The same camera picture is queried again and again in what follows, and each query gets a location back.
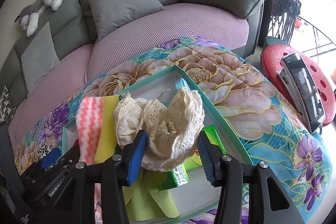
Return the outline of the yellow green sponge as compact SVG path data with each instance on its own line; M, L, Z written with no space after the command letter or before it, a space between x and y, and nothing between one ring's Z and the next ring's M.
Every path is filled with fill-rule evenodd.
M102 163L114 155L117 146L114 111L119 101L120 98L117 95L103 97L102 127L94 156L96 164Z

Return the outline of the light green cloth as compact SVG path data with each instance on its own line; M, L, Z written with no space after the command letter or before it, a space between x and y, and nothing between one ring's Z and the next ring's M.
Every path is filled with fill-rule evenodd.
M123 187L122 191L131 222L180 216L170 192L158 190L153 173L149 170L142 170L132 186Z

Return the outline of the cream lace scrunchie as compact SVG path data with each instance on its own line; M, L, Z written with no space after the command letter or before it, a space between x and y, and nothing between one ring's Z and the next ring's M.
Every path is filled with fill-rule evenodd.
M120 148L133 143L139 130L147 133L142 167L167 172L192 157L204 127L205 111L196 90L181 88L168 107L159 100L134 99L129 93L114 111L116 141Z

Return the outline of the pink white zigzag towel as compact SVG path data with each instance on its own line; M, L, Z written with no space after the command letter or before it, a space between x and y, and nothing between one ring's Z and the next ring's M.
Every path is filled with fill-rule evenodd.
M98 140L102 127L102 97L85 97L76 113L76 127L79 136L80 161L94 164Z

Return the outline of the blue face mask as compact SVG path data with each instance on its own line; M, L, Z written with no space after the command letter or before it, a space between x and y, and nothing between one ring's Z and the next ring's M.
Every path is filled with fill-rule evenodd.
M177 92L181 88L186 88L188 91L191 90L186 80L183 78L180 78L175 82L174 87L172 89L169 88L161 92L157 100L159 100L159 102L161 102L166 107L168 107L171 100L174 98L175 94L177 94Z

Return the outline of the pink floral scrunchie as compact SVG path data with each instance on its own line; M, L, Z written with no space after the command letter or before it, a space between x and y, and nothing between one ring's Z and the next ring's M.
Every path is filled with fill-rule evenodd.
M101 184L94 185L94 218L96 224L102 224Z

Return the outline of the leopard print scrunchie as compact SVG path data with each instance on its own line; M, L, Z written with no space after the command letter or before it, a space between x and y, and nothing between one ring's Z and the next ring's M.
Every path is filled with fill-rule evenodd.
M46 157L52 150L54 149L54 147L52 145L49 145L47 143L38 143L38 148L37 148L37 155L38 155L38 159L43 159L44 157Z

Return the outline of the black white patterned cushion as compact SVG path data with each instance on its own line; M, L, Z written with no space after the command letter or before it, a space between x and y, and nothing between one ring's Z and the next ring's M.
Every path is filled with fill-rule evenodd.
M14 118L16 110L17 108L14 106L13 102L10 99L7 86L4 86L1 94L1 108L0 108L1 123L6 122L7 124L10 124L12 119Z

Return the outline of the floral blanket table cover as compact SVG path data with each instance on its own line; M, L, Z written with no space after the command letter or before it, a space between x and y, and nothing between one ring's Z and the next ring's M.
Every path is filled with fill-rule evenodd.
M131 57L101 74L45 116L29 123L17 110L10 124L19 173L37 162L38 143L63 146L64 126L75 118L84 97L116 95L146 77L179 66L203 91L228 87L213 100L250 157L269 163L308 221L330 183L332 163L318 134L310 134L288 100L243 58L198 36L185 36Z

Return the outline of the grey cushion left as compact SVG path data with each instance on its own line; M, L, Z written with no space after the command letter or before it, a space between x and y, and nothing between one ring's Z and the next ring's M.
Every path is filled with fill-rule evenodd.
M28 96L42 79L60 64L47 22L21 56Z

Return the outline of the red plastic stool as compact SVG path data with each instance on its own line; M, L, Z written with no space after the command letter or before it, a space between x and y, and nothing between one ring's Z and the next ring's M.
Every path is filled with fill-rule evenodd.
M335 95L329 80L313 59L284 44L261 53L265 77L301 114L310 131L335 117Z

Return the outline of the husky plush toy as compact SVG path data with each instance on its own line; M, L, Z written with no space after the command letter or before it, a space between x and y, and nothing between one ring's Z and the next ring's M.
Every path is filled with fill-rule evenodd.
M38 28L40 15L49 8L52 11L57 11L62 2L63 0L36 0L32 5L28 5L21 10L15 22L18 22L26 32L27 37L30 37Z

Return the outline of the grey sofa with pink cover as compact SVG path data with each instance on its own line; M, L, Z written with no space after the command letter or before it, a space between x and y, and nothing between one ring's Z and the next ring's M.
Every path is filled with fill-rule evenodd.
M33 38L21 36L1 68L1 89L34 123L89 81L161 43L199 35L247 57L256 47L264 0L159 0L163 10L97 37L88 0L63 0L47 9L37 33L52 39L60 64L29 92L21 57Z

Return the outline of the grey purple cushion right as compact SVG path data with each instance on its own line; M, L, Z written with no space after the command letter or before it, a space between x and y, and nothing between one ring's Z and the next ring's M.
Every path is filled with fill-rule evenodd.
M88 0L97 31L97 41L116 29L164 10L159 0Z

